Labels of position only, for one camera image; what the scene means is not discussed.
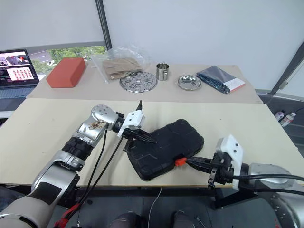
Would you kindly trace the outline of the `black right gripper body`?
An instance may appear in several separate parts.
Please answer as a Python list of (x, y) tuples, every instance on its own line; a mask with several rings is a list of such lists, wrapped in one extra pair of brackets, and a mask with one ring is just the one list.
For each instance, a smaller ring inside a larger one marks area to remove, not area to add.
[(232, 183), (232, 176), (234, 169), (231, 165), (232, 158), (227, 152), (214, 153), (211, 160), (211, 173), (208, 180), (208, 187), (215, 188), (215, 183), (225, 185)]

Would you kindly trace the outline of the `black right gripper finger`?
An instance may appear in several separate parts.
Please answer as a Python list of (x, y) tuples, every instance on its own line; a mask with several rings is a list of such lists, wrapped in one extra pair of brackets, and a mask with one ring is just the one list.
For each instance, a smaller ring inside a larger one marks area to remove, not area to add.
[(188, 158), (186, 163), (187, 164), (211, 164), (212, 159), (203, 158), (203, 157), (191, 157)]
[(204, 172), (204, 173), (211, 173), (212, 172), (212, 166), (207, 163), (189, 163), (188, 165), (198, 171)]

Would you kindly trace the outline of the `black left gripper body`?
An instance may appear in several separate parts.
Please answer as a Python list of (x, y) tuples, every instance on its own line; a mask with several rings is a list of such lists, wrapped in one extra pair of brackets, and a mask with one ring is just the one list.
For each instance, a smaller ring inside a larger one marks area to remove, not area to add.
[(122, 137), (127, 140), (133, 140), (138, 135), (138, 129), (132, 130), (130, 128), (125, 128), (122, 133)]

